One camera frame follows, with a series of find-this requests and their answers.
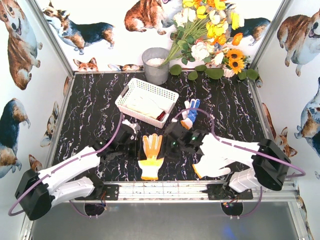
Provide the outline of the cream knit glove red cuff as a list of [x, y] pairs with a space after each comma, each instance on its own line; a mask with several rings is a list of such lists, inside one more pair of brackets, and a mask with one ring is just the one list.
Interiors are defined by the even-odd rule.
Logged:
[[143, 115], [145, 115], [149, 118], [152, 118], [154, 120], [157, 120], [157, 121], [162, 121], [162, 119], [166, 115], [166, 112], [162, 109], [160, 109], [160, 110], [156, 109], [156, 110], [144, 112]]

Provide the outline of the orange dotted work glove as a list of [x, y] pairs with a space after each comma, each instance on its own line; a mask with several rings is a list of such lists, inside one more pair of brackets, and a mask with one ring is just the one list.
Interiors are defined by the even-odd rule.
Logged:
[[142, 137], [143, 151], [145, 158], [138, 161], [142, 170], [141, 179], [144, 181], [156, 181], [159, 179], [158, 171], [163, 165], [164, 158], [158, 158], [162, 145], [162, 135], [153, 133]]

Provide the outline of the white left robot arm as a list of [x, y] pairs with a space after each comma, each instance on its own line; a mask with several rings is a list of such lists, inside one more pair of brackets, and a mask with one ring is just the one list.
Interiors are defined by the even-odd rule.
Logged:
[[140, 126], [122, 120], [110, 139], [99, 138], [76, 155], [38, 172], [26, 171], [17, 187], [15, 197], [29, 220], [43, 217], [50, 209], [70, 200], [96, 200], [106, 189], [94, 174], [80, 174], [109, 163], [118, 157], [139, 160]]

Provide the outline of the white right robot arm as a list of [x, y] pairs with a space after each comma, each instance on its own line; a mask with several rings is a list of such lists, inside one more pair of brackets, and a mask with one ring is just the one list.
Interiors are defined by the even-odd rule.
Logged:
[[281, 191], [291, 163], [270, 139], [243, 142], [171, 123], [162, 136], [158, 158], [175, 160], [183, 152], [200, 155], [192, 165], [198, 178], [228, 176], [226, 186], [236, 193], [256, 187]]

